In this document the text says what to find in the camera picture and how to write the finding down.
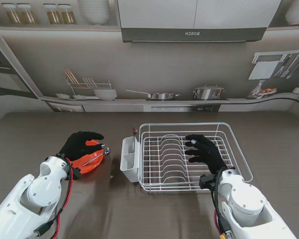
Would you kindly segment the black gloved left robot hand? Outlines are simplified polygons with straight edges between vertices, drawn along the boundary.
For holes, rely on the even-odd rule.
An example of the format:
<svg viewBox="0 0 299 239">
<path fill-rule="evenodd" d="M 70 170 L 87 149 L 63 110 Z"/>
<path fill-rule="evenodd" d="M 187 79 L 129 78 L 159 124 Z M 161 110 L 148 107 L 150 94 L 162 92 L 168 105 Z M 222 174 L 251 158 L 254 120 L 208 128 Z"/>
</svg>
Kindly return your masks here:
<svg viewBox="0 0 299 239">
<path fill-rule="evenodd" d="M 78 160 L 85 155 L 103 149 L 102 144 L 88 146 L 86 144 L 87 141 L 98 141 L 103 139 L 104 136 L 96 132 L 79 131 L 73 133 L 68 137 L 67 141 L 56 155 L 62 158 L 67 158 L 70 161 Z"/>
</svg>

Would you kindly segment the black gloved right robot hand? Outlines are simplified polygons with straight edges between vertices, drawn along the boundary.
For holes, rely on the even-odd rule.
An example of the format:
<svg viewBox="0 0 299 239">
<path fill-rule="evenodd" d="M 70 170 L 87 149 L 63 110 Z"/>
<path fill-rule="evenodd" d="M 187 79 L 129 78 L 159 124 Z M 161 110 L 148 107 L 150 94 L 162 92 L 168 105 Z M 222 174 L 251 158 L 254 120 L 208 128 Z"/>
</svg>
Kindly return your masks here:
<svg viewBox="0 0 299 239">
<path fill-rule="evenodd" d="M 217 146 L 202 134 L 191 134 L 185 137 L 187 147 L 194 147 L 184 152 L 185 155 L 192 156 L 189 163 L 204 163 L 208 166 L 212 174 L 217 174 L 219 170 L 227 168 Z"/>
</svg>

